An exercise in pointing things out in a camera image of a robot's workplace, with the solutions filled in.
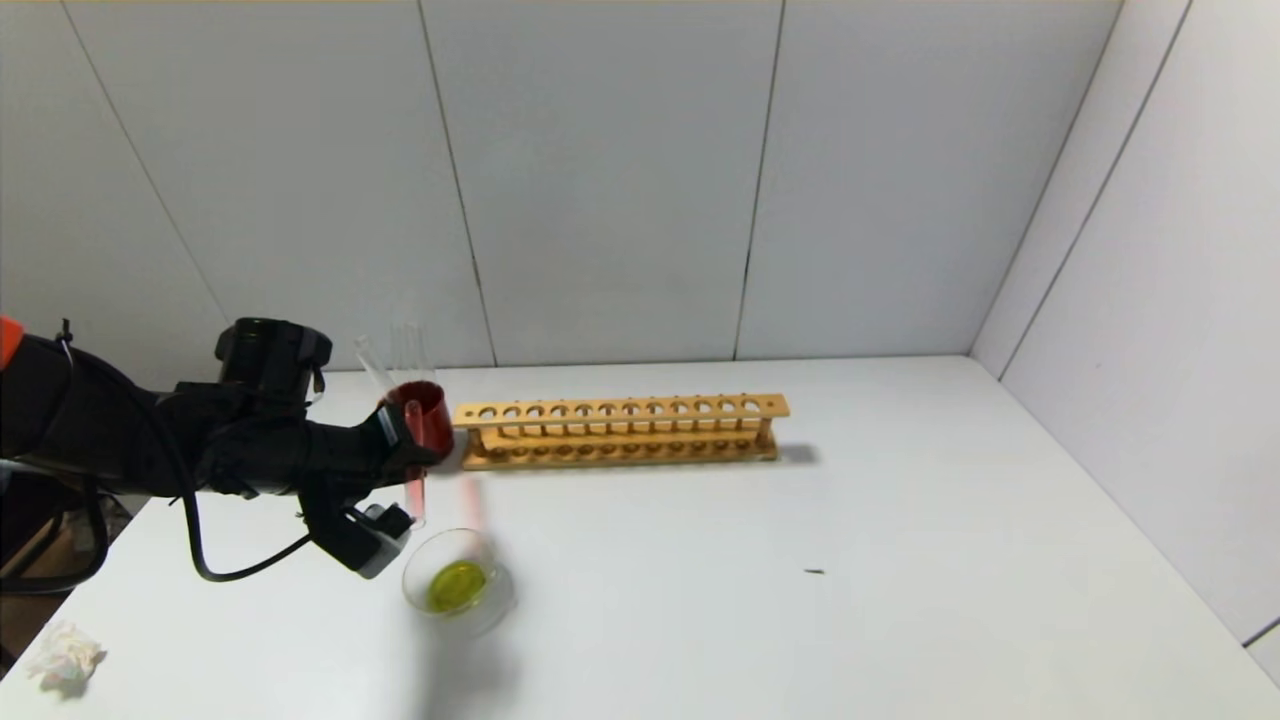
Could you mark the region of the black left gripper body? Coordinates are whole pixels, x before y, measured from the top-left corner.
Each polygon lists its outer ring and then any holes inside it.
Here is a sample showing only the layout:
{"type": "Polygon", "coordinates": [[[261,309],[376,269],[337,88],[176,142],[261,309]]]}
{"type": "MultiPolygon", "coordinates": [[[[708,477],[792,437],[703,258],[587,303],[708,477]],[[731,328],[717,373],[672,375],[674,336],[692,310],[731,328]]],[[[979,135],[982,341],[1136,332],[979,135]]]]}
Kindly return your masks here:
{"type": "Polygon", "coordinates": [[[421,468],[406,468],[397,457],[399,407],[403,405],[383,404],[349,427],[307,419],[307,466],[372,488],[402,486],[417,478],[421,468]]]}

